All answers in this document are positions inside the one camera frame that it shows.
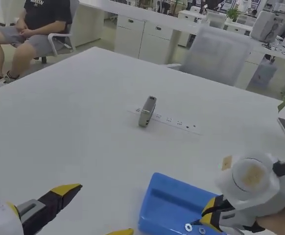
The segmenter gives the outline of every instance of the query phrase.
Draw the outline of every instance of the blue plastic container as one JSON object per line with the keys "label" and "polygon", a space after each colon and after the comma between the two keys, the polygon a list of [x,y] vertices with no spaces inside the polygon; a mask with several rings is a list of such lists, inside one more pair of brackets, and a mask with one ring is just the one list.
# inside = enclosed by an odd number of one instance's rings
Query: blue plastic container
{"label": "blue plastic container", "polygon": [[206,235],[221,233],[206,226],[193,226],[191,232],[185,224],[201,218],[201,212],[216,195],[160,173],[154,173],[144,197],[138,228],[150,235]]}

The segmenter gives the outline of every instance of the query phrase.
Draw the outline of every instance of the robotic arm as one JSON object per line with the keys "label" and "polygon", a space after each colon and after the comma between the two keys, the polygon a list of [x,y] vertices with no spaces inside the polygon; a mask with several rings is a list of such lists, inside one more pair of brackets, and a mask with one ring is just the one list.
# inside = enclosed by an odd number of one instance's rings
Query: robotic arm
{"label": "robotic arm", "polygon": [[53,188],[38,200],[19,206],[0,200],[0,235],[35,235],[64,209],[82,186],[63,185]]}
{"label": "robotic arm", "polygon": [[224,158],[216,184],[223,195],[211,199],[193,225],[208,225],[229,235],[257,233],[264,231],[257,217],[285,208],[285,162],[269,154]]}

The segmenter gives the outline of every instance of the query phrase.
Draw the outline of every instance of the office desk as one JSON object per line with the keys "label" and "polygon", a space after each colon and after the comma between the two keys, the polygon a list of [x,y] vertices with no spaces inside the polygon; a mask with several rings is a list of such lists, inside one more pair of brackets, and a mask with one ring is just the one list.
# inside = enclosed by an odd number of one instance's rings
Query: office desk
{"label": "office desk", "polygon": [[[202,135],[157,121],[139,128],[127,107],[149,95],[156,112],[197,123]],[[82,190],[39,235],[136,229],[154,172],[219,193],[224,156],[259,150],[285,158],[279,103],[92,48],[0,88],[0,197],[19,204],[77,182]]]}
{"label": "office desk", "polygon": [[285,47],[283,47],[282,45],[278,45],[277,47],[272,46],[272,49],[269,50],[262,46],[263,45],[262,42],[254,40],[253,38],[250,38],[250,40],[253,42],[254,48],[249,58],[246,60],[235,86],[245,90],[248,84],[250,83],[255,71],[257,70],[258,65],[261,63],[264,55],[269,54],[271,56],[276,57],[275,64],[278,65],[278,70],[275,72],[270,82],[271,87],[274,87],[274,88],[280,87],[281,89],[276,90],[276,92],[284,92],[285,91],[285,54],[283,52],[285,52]]}
{"label": "office desk", "polygon": [[[118,3],[110,0],[81,0],[80,4],[82,8],[84,8],[84,12],[80,14],[77,13],[77,17],[81,18],[78,22],[74,23],[78,27],[80,33],[76,34],[76,31],[73,31],[74,35],[76,35],[76,43],[77,46],[91,42],[93,40],[99,39],[101,37],[101,32],[103,28],[103,20],[104,20],[104,11],[111,12],[114,14],[118,14],[119,16],[123,16],[128,18],[129,21],[141,21],[146,23],[146,25],[151,25],[151,31],[156,31],[155,28],[162,28],[162,31],[172,31],[169,38],[165,38],[167,41],[167,47],[165,49],[158,50],[163,43],[161,42],[161,36],[159,35],[151,35],[152,37],[156,36],[156,38],[150,38],[150,34],[148,34],[148,30],[142,29],[140,33],[142,33],[140,43],[143,45],[142,48],[138,48],[138,50],[142,51],[142,56],[138,56],[136,58],[141,58],[144,60],[148,60],[154,63],[159,64],[168,64],[171,62],[173,54],[175,52],[176,46],[178,44],[178,40],[180,38],[181,32],[188,32],[194,34],[197,32],[197,27],[193,22],[177,19],[172,16],[159,14],[157,12],[153,12],[150,10],[145,10],[142,8]],[[128,41],[129,39],[117,39],[117,41]],[[126,49],[117,49],[118,52],[122,53],[123,51],[127,51]],[[155,57],[160,56],[160,60],[154,60]]]}
{"label": "office desk", "polygon": [[230,32],[237,32],[243,35],[249,36],[252,31],[252,26],[248,26],[248,25],[241,24],[241,23],[225,21],[225,25],[227,26],[226,30]]}
{"label": "office desk", "polygon": [[[179,19],[184,19],[188,20],[190,22],[195,22],[197,26],[200,26],[202,20],[206,19],[207,15],[200,14],[198,12],[192,12],[192,11],[187,11],[183,10],[180,11],[178,14]],[[235,23],[235,22],[225,22],[224,24],[224,29],[230,31],[230,32],[236,32],[240,33],[243,35],[250,35],[250,32],[252,30],[252,27],[240,24],[240,23]],[[180,38],[180,41],[178,45],[186,47],[189,41],[190,34],[183,32]]]}

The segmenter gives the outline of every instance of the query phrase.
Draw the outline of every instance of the power strip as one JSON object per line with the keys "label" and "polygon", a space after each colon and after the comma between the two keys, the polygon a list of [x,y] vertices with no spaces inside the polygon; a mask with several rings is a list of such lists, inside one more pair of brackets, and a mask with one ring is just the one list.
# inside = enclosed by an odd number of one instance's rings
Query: power strip
{"label": "power strip", "polygon": [[[137,108],[137,106],[129,107],[128,111],[137,115],[141,114],[141,108]],[[162,115],[154,112],[151,120],[159,121],[161,123],[201,135],[197,124],[190,124],[190,122],[184,122],[177,118],[171,118],[168,115]]]}

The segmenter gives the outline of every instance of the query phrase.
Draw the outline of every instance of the screw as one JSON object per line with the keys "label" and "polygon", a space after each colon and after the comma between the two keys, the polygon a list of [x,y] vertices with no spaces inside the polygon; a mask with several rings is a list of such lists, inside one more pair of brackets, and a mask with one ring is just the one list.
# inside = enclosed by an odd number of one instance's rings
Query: screw
{"label": "screw", "polygon": [[199,228],[198,230],[200,234],[202,235],[206,234],[206,230],[204,228]]}

